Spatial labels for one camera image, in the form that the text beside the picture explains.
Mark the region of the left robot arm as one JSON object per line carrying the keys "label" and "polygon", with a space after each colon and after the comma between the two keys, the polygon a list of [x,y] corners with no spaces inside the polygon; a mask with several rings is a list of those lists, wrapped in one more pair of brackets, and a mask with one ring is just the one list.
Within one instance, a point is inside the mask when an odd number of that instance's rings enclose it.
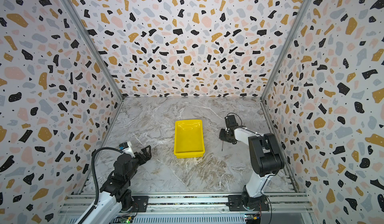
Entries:
{"label": "left robot arm", "polygon": [[[99,186],[95,159],[98,153],[104,150],[116,151],[120,155],[114,162],[114,170],[108,175],[104,184]],[[128,142],[120,144],[118,148],[103,147],[94,151],[91,159],[91,171],[96,196],[76,223],[109,224],[113,219],[120,217],[125,219],[126,223],[131,224],[138,213],[145,213],[149,197],[133,197],[130,187],[138,168],[146,164],[151,158],[152,147],[150,145],[141,149],[141,152],[134,153]]]}

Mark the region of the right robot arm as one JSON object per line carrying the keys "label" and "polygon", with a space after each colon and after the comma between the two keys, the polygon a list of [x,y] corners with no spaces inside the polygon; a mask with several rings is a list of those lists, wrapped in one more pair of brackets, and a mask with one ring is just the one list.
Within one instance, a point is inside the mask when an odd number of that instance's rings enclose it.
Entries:
{"label": "right robot arm", "polygon": [[[264,195],[264,188],[270,178],[278,174],[284,168],[282,153],[273,134],[259,134],[248,130],[238,124],[227,125],[221,129],[219,139],[223,143],[233,145],[242,142],[249,147],[250,163],[253,173],[249,182],[244,185],[241,195],[228,197],[230,211],[254,211],[268,208],[268,198]],[[176,127],[174,154],[179,159],[201,158],[199,166],[202,170],[197,175],[207,180],[213,177],[217,180],[227,180],[222,173],[212,168],[212,160],[204,155],[204,137],[201,127]]]}

